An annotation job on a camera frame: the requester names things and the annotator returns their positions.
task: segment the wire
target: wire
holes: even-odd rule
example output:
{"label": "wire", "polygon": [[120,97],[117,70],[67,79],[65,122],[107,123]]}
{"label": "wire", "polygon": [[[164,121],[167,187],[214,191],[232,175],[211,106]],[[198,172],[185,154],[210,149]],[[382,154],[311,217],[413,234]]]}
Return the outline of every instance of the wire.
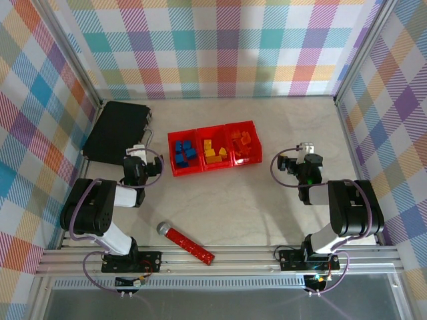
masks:
{"label": "wire", "polygon": [[[151,149],[148,149],[148,148],[135,148],[135,149],[132,149],[132,151],[141,151],[141,150],[153,153],[156,157],[158,157],[160,159],[160,162],[161,162],[161,171],[160,171],[159,176],[157,177],[157,179],[155,181],[153,181],[151,183],[148,183],[147,185],[143,185],[143,186],[121,185],[122,187],[127,187],[127,188],[131,188],[131,189],[147,188],[147,187],[151,187],[152,185],[154,185],[155,183],[157,183],[160,180],[160,178],[161,178],[161,176],[163,174],[163,171],[165,169],[165,162],[164,162],[164,160],[154,150],[151,150]],[[83,194],[81,195],[81,198],[77,202],[77,205],[75,206],[73,214],[71,215],[71,220],[70,220],[70,223],[69,223],[69,235],[70,235],[70,238],[72,238],[74,241],[82,241],[82,240],[95,241],[100,247],[103,247],[106,251],[110,251],[111,250],[110,247],[108,247],[107,245],[103,244],[102,242],[100,242],[96,238],[90,237],[90,236],[76,237],[75,233],[74,233],[74,223],[75,223],[75,219],[77,218],[77,214],[78,214],[81,206],[83,205],[83,202],[86,200],[86,197],[89,195],[89,192],[100,181],[103,181],[103,179],[101,179],[101,178],[94,179],[89,184],[89,186],[87,187],[87,189],[85,190],[85,192],[83,192]]]}
{"label": "wire", "polygon": [[111,292],[111,293],[115,293],[115,294],[118,294],[118,295],[121,295],[121,293],[120,292],[117,292],[117,290],[114,290],[114,289],[110,289],[110,288],[106,288],[106,287],[104,287],[104,286],[102,286],[102,285],[100,285],[98,282],[96,282],[95,280],[93,280],[92,279],[92,277],[89,275],[89,273],[87,272],[87,269],[86,269],[86,261],[87,261],[87,258],[89,258],[91,255],[103,255],[104,254],[104,252],[102,252],[102,251],[92,251],[92,252],[89,252],[87,255],[86,255],[86,257],[83,259],[83,273],[85,274],[85,276],[87,277],[87,279],[94,285],[94,286],[96,286],[97,288],[99,288],[99,289],[101,289],[101,290],[104,290],[104,291],[108,291],[108,292]]}
{"label": "wire", "polygon": [[348,255],[347,251],[338,251],[337,254],[339,254],[339,253],[343,253],[347,257],[346,268],[344,269],[344,272],[342,273],[341,277],[331,287],[329,287],[327,289],[324,289],[322,291],[317,292],[316,290],[313,290],[312,288],[306,287],[306,289],[308,291],[318,293],[318,294],[327,293],[327,292],[333,290],[334,288],[336,288],[341,283],[341,281],[344,280],[344,277],[346,276],[347,271],[348,271],[348,266],[350,265],[350,256]]}
{"label": "wire", "polygon": [[155,152],[154,150],[148,149],[148,148],[135,148],[135,149],[130,149],[127,150],[128,152],[134,152],[134,151],[148,151],[150,153],[153,153],[157,158],[159,158],[160,162],[161,162],[161,171],[160,174],[158,175],[157,179],[154,180],[151,183],[148,183],[147,185],[121,185],[118,183],[118,185],[125,187],[125,188],[131,188],[131,189],[145,189],[146,187],[151,187],[152,185],[156,184],[161,176],[163,175],[164,169],[165,169],[165,161],[163,160],[162,157],[160,157],[159,153]]}
{"label": "wire", "polygon": [[[328,182],[324,182],[324,183],[315,183],[315,184],[313,184],[313,185],[287,185],[287,184],[285,184],[285,183],[282,183],[281,181],[279,181],[279,179],[274,175],[274,172],[273,172],[273,165],[274,165],[274,161],[282,154],[282,153],[285,153],[285,152],[288,152],[288,151],[299,151],[300,150],[300,148],[298,148],[298,147],[296,147],[296,148],[290,148],[290,149],[285,149],[285,150],[282,150],[282,151],[280,151],[279,153],[277,153],[274,157],[273,157],[273,159],[272,159],[272,162],[270,163],[270,173],[272,174],[272,177],[273,177],[273,179],[274,179],[274,181],[275,182],[277,182],[277,183],[279,183],[280,185],[282,185],[282,186],[284,186],[284,187],[289,187],[289,188],[304,188],[304,187],[316,187],[316,186],[321,186],[321,185],[326,185]],[[363,198],[363,201],[364,201],[364,203],[365,203],[365,207],[366,207],[366,210],[367,210],[367,215],[368,215],[368,227],[366,228],[366,230],[365,230],[365,232],[363,232],[363,234],[361,234],[361,235],[358,235],[358,236],[353,236],[353,237],[349,237],[349,238],[347,238],[347,239],[345,239],[345,240],[343,240],[343,241],[341,241],[341,242],[338,242],[338,243],[336,243],[335,245],[333,245],[332,247],[331,247],[331,252],[335,252],[337,249],[339,249],[340,247],[342,247],[343,245],[345,245],[345,244],[347,244],[349,241],[352,241],[352,240],[359,240],[359,239],[363,239],[363,238],[365,238],[365,237],[367,237],[368,235],[369,235],[369,233],[371,232],[371,229],[372,229],[372,209],[371,209],[371,205],[370,205],[370,203],[369,203],[369,200],[368,200],[368,197],[366,196],[366,194],[365,194],[365,192],[363,191],[363,189],[361,188],[361,186],[359,186],[355,181],[353,181],[353,180],[350,180],[350,179],[343,179],[342,181],[344,181],[344,182],[347,182],[347,183],[351,183],[358,191],[359,191],[359,194],[361,195],[361,197]],[[336,283],[333,285],[333,286],[331,286],[330,288],[328,288],[328,289],[324,289],[324,290],[322,290],[321,292],[322,293],[326,293],[326,292],[329,292],[329,291],[331,291],[333,288],[335,288],[338,284],[340,284],[340,282],[344,279],[344,277],[346,276],[346,274],[347,274],[347,270],[348,270],[348,267],[349,267],[349,265],[350,265],[350,256],[348,255],[348,253],[347,252],[345,252],[345,251],[337,251],[336,252],[337,254],[339,254],[339,253],[344,253],[346,256],[347,256],[347,264],[346,264],[346,268],[344,269],[344,272],[342,273],[342,275],[341,275],[341,277],[336,281]],[[277,258],[276,258],[276,250],[274,251],[274,258],[277,260]],[[311,288],[307,288],[309,291],[312,291],[312,292],[317,292],[317,291],[314,291],[313,289],[311,289]]]}
{"label": "wire", "polygon": [[372,229],[372,209],[371,209],[371,205],[369,203],[368,197],[366,196],[365,192],[363,191],[363,189],[353,180],[349,180],[349,179],[343,179],[344,182],[349,182],[351,183],[360,193],[360,195],[363,198],[363,201],[365,202],[365,207],[367,210],[367,214],[368,214],[368,227],[366,228],[365,232],[363,232],[363,234],[359,235],[359,236],[354,236],[354,237],[349,237],[341,242],[336,243],[331,250],[335,251],[338,248],[342,247],[343,245],[345,245],[346,243],[348,243],[349,241],[352,240],[359,240],[359,239],[363,239],[365,237],[367,237],[369,235],[369,233],[371,232]]}
{"label": "wire", "polygon": [[150,274],[145,276],[145,278],[147,279],[148,277],[150,277],[153,274],[153,265],[148,260],[143,260],[141,262],[147,263],[149,265]]}
{"label": "wire", "polygon": [[[155,181],[153,181],[153,182],[151,182],[151,183],[148,183],[147,185],[144,185],[144,186],[123,186],[123,187],[128,187],[128,188],[132,188],[132,189],[139,189],[139,188],[141,188],[141,187],[143,187],[143,188],[146,188],[146,187],[151,187],[152,185],[154,185],[155,183],[157,183],[158,181],[159,181],[159,179],[161,178],[161,176],[162,176],[162,174],[163,174],[163,171],[164,171],[164,169],[165,169],[165,162],[164,162],[164,160],[160,157],[160,155],[157,153],[157,152],[155,152],[154,150],[151,150],[151,149],[148,149],[148,148],[135,148],[135,149],[132,149],[132,151],[148,151],[148,152],[150,152],[150,153],[153,153],[156,157],[158,157],[159,159],[160,159],[160,162],[161,162],[161,171],[160,171],[160,174],[159,174],[159,176],[158,176],[158,178],[155,180]],[[95,241],[100,247],[103,247],[107,252],[109,252],[109,251],[111,251],[111,248],[109,247],[109,246],[107,246],[106,244],[104,244],[104,243],[102,243],[102,242],[100,242],[98,239],[96,239],[96,238],[94,238],[94,237],[90,237],[90,236],[84,236],[84,237],[76,237],[75,236],[75,233],[74,233],[74,224],[75,224],[75,219],[76,219],[76,217],[77,217],[77,214],[78,214],[78,212],[79,212],[79,210],[80,210],[80,208],[81,208],[81,206],[83,205],[83,202],[86,200],[86,197],[89,195],[89,192],[92,190],[92,188],[98,183],[98,182],[100,182],[100,181],[103,181],[103,179],[101,179],[101,178],[96,178],[96,179],[94,179],[90,184],[89,184],[89,186],[87,186],[87,189],[85,190],[85,192],[83,192],[83,194],[81,195],[81,198],[80,198],[80,200],[77,202],[77,205],[75,206],[75,209],[74,209],[74,211],[73,211],[73,214],[71,215],[71,220],[70,220],[70,223],[69,223],[69,234],[70,234],[70,238],[72,238],[74,241],[82,241],[82,240],[90,240],[90,241]],[[102,290],[105,290],[105,291],[109,291],[109,292],[113,292],[113,293],[117,293],[117,291],[116,290],[113,290],[113,289],[109,289],[109,288],[106,288],[106,287],[104,287],[104,286],[102,286],[102,285],[100,285],[100,284],[98,284],[95,280],[93,280],[91,277],[90,277],[90,275],[89,275],[89,273],[87,272],[87,270],[86,270],[86,261],[87,261],[87,258],[89,258],[91,255],[104,255],[104,253],[105,252],[102,252],[102,251],[93,251],[93,252],[90,252],[90,253],[88,253],[87,255],[86,255],[86,257],[83,259],[83,263],[82,263],[82,265],[83,265],[83,272],[85,273],[85,276],[87,277],[87,279],[94,285],[94,286],[96,286],[97,288],[99,288],[99,289],[102,289]]]}
{"label": "wire", "polygon": [[278,251],[278,249],[279,249],[279,248],[281,248],[281,247],[287,247],[287,248],[290,248],[290,249],[292,249],[292,250],[297,251],[297,249],[295,249],[295,248],[293,248],[293,247],[290,247],[289,245],[278,245],[278,246],[274,249],[273,257],[274,257],[274,259],[275,259],[275,260],[277,260],[277,261],[279,261],[279,262],[281,262],[281,261],[277,258],[277,256],[276,256],[276,252],[277,252],[277,251]]}
{"label": "wire", "polygon": [[273,166],[274,166],[274,161],[282,154],[285,152],[289,152],[289,151],[299,151],[301,150],[300,148],[289,148],[289,149],[284,149],[282,151],[280,151],[279,153],[277,153],[273,159],[272,162],[270,163],[270,173],[274,179],[275,182],[279,183],[280,185],[283,185],[284,187],[288,187],[288,188],[305,188],[305,187],[315,187],[315,186],[319,186],[319,185],[325,185],[326,182],[323,183],[314,183],[312,185],[288,185],[286,183],[281,182],[275,175],[273,172]]}

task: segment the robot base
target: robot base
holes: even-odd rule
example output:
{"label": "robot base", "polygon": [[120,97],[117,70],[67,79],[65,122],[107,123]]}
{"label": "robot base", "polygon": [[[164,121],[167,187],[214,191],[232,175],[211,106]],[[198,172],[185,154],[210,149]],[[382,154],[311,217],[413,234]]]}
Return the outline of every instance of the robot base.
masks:
{"label": "robot base", "polygon": [[305,261],[304,250],[289,249],[279,251],[281,271],[337,271],[340,270],[340,262],[337,255],[324,255],[323,257],[311,257]]}
{"label": "robot base", "polygon": [[104,255],[102,273],[157,273],[160,271],[160,251],[138,251],[130,261],[128,256]]}

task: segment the robotic arm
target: robotic arm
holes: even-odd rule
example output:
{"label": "robotic arm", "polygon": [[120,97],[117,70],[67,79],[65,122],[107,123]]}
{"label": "robotic arm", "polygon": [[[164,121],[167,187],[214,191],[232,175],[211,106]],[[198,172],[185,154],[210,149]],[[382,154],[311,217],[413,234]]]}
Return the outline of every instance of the robotic arm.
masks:
{"label": "robotic arm", "polygon": [[[329,205],[330,223],[320,231],[308,235],[299,250],[281,250],[280,265],[285,270],[324,271],[339,269],[334,246],[349,238],[361,236],[368,230],[368,210],[359,190],[347,181],[322,183],[323,158],[314,153],[313,143],[300,143],[297,158],[280,155],[277,166],[298,180],[298,196],[305,205]],[[378,200],[367,180],[355,181],[366,195],[372,212],[372,227],[368,235],[376,235],[384,228],[384,217]]]}
{"label": "robotic arm", "polygon": [[[137,272],[141,269],[141,261],[149,261],[155,272],[159,269],[159,263],[156,261],[160,260],[161,253],[139,252],[135,239],[123,233],[112,220],[114,207],[141,206],[145,198],[143,186],[148,177],[155,177],[161,173],[161,159],[155,157],[153,163],[147,163],[145,151],[131,149],[127,154],[123,160],[125,175],[121,180],[123,185],[112,180],[102,180],[96,184],[80,207],[73,229],[76,235],[90,236],[102,246],[109,248],[108,254],[104,255],[102,272],[109,270],[117,272],[117,269],[122,272]],[[60,223],[64,230],[70,229],[73,212],[92,181],[78,179],[75,182],[61,212]]]}

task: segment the metal rail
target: metal rail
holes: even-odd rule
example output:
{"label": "metal rail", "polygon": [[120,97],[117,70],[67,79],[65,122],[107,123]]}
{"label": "metal rail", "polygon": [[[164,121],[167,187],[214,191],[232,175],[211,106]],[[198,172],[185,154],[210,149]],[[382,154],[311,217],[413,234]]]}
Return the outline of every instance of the metal rail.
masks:
{"label": "metal rail", "polygon": [[[274,246],[207,246],[216,258],[207,266],[186,251],[177,247],[140,247],[140,251],[161,251],[161,269],[155,276],[193,275],[277,275],[315,274],[315,271],[280,271],[280,264],[273,258]],[[82,276],[83,258],[96,247],[70,247],[45,251],[36,277]],[[349,274],[395,273],[403,265],[395,247],[373,245],[349,245],[345,250],[350,255]],[[342,269],[346,259],[340,257]],[[100,256],[87,260],[87,270],[97,276],[137,276],[136,273],[102,274]]]}

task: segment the black case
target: black case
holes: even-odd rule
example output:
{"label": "black case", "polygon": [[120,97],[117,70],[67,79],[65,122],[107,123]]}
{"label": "black case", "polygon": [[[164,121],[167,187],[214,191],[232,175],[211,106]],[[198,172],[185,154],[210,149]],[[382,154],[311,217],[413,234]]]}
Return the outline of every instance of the black case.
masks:
{"label": "black case", "polygon": [[83,146],[90,161],[123,165],[126,149],[138,144],[151,120],[146,105],[109,101]]}

